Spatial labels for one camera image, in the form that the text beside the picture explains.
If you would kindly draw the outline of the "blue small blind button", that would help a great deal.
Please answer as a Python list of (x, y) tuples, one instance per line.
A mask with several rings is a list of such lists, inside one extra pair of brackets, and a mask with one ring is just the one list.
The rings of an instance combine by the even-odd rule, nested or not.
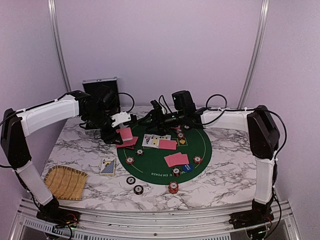
[(190, 173), (193, 171), (193, 166), (191, 164), (184, 164), (182, 165), (182, 170), (186, 173)]

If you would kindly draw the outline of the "red-backed card bottom player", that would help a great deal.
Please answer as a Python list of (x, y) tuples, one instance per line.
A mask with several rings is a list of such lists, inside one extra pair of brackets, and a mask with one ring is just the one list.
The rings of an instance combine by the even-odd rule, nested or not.
[(181, 154), (172, 154), (164, 157), (164, 160), (168, 167), (174, 167), (178, 165), (182, 165)]

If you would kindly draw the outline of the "red poker chip stack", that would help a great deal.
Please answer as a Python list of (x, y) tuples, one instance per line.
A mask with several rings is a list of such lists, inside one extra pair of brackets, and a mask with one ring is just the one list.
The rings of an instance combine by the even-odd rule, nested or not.
[(179, 184), (175, 181), (172, 181), (168, 185), (168, 191), (171, 194), (176, 194), (179, 191)]

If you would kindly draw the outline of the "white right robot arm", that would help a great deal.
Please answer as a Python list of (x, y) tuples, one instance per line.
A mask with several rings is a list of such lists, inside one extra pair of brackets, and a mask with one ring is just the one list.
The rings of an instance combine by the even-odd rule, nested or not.
[(256, 190), (247, 219), (258, 224), (267, 216), (265, 206), (273, 201), (273, 186), (277, 178), (277, 154), (282, 149), (279, 145), (280, 131), (273, 119), (275, 113), (265, 105), (252, 109), (197, 108), (191, 93), (181, 90), (172, 94), (175, 112), (164, 113), (157, 100), (150, 103), (153, 108), (138, 124), (147, 131), (155, 130), (161, 135), (170, 128), (188, 126), (192, 129), (222, 128), (240, 129), (248, 133), (250, 150), (256, 161)]

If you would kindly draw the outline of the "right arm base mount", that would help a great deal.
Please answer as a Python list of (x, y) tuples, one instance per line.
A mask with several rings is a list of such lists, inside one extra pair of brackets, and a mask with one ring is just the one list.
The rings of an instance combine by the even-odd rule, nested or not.
[(272, 203), (273, 197), (266, 204), (253, 199), (250, 210), (231, 213), (228, 222), (233, 225), (234, 229), (272, 222), (275, 219), (271, 208)]

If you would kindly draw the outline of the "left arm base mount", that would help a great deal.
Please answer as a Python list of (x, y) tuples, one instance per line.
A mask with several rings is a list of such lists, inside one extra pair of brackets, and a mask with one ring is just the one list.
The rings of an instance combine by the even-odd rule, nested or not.
[(34, 203), (38, 208), (36, 215), (38, 219), (54, 223), (58, 225), (58, 228), (78, 226), (80, 213), (60, 208), (59, 201), (55, 196), (45, 205), (36, 203), (35, 201)]

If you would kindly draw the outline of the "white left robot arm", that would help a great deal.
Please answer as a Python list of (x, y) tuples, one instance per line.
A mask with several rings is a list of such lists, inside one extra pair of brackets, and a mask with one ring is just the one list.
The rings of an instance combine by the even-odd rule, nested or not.
[(19, 110), (8, 108), (1, 122), (0, 145), (8, 161), (8, 167), (21, 185), (44, 207), (44, 215), (53, 223), (63, 219), (54, 194), (44, 183), (33, 163), (29, 149), (29, 137), (43, 129), (73, 118), (89, 121), (100, 130), (106, 144), (122, 144), (117, 127), (131, 119), (125, 111), (108, 110), (118, 101), (117, 94), (103, 86), (96, 95), (81, 90), (70, 91), (53, 100)]

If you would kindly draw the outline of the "red playing card deck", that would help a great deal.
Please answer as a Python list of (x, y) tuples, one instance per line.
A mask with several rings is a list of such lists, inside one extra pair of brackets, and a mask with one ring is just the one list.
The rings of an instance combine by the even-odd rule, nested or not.
[(117, 129), (116, 132), (120, 134), (122, 139), (122, 144), (117, 144), (116, 145), (117, 148), (127, 147), (132, 145), (131, 141), (133, 140), (133, 134), (130, 127)]

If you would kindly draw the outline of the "dealt red-backed playing card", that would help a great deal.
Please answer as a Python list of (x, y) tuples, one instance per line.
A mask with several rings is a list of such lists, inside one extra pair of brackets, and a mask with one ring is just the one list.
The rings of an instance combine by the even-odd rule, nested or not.
[(132, 139), (131, 142), (130, 142), (130, 145), (131, 145), (131, 146), (134, 146), (134, 145), (137, 143), (138, 139), (139, 139), (138, 136), (134, 136), (133, 139)]

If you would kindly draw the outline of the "black poker chip stack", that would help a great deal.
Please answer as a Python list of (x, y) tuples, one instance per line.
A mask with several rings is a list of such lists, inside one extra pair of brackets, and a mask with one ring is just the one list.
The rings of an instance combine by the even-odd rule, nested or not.
[(141, 195), (144, 192), (144, 188), (142, 185), (136, 185), (134, 186), (133, 191), (136, 195)]

